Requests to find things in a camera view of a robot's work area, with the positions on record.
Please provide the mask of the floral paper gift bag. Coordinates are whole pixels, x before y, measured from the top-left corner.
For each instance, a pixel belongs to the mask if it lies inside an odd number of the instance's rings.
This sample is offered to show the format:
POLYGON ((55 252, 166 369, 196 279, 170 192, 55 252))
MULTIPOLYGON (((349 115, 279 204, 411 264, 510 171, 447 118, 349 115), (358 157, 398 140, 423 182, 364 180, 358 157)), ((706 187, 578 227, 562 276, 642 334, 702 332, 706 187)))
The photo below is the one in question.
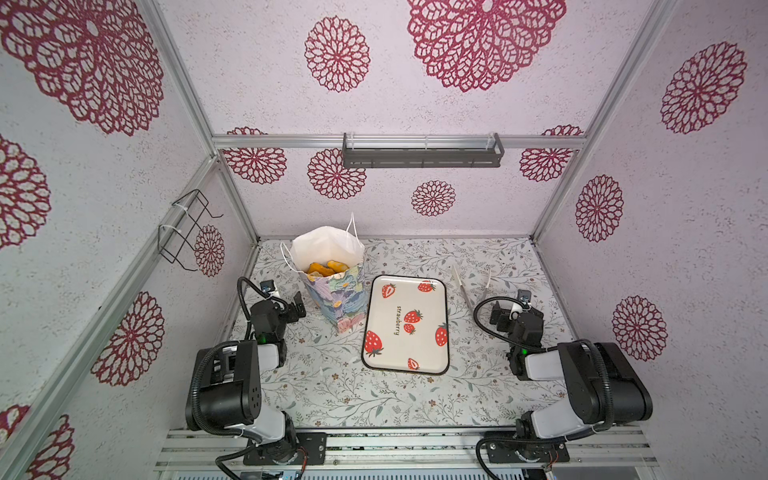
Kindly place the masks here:
POLYGON ((282 243, 280 253, 288 268, 296 273, 310 298, 338 333, 345 333, 362 323, 367 311, 365 296, 365 246, 358 236, 355 218, 346 228, 321 226, 282 243), (310 278, 306 270, 313 262, 343 262, 349 269, 331 277, 310 278))

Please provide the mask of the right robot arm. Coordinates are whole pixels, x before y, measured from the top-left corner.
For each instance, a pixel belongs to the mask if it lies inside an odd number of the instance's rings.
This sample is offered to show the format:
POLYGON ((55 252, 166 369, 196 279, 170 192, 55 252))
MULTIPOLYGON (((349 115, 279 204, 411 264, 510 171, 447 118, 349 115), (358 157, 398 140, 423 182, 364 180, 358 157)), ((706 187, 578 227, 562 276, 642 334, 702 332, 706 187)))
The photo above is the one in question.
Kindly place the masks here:
POLYGON ((510 346, 512 374, 520 381, 562 381, 566 388, 563 399, 524 413, 514 431, 487 434, 478 446, 490 460, 500 462, 503 452, 528 463, 564 459, 569 441, 650 419, 651 395, 617 344, 577 339, 545 347, 544 315, 528 291, 473 302, 458 271, 452 273, 475 325, 510 346))

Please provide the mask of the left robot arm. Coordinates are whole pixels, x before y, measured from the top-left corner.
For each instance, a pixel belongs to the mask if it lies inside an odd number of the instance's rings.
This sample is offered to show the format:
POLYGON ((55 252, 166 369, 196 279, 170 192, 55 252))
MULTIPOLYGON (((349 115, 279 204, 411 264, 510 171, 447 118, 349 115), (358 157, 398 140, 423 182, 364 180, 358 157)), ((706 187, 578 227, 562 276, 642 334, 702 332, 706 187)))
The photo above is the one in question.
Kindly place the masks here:
POLYGON ((243 456, 275 464, 299 456, 290 415, 264 400, 261 376, 285 365, 287 326, 306 316, 302 295, 271 294, 249 306, 242 340, 198 351, 185 405, 187 427, 210 435, 244 438, 243 456))

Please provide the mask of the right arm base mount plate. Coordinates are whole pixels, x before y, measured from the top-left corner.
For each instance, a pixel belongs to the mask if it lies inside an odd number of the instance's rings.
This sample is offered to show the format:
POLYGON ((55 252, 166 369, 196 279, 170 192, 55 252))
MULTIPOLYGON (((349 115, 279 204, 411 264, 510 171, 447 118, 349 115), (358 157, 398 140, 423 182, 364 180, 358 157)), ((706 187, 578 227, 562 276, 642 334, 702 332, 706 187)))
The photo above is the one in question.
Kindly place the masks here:
POLYGON ((512 431, 489 431, 480 441, 491 463, 567 463, 571 460, 560 438, 518 438, 512 431))

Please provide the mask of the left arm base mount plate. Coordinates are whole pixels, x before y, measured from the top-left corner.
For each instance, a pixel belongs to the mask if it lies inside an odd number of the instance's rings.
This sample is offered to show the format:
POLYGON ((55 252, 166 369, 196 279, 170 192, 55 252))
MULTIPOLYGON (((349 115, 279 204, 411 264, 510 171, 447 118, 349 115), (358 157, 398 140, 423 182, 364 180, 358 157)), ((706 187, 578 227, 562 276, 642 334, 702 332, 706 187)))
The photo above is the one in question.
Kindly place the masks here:
POLYGON ((328 435, 325 432, 298 432, 285 439, 257 446, 245 455, 245 466, 301 467, 323 465, 327 451, 328 435))

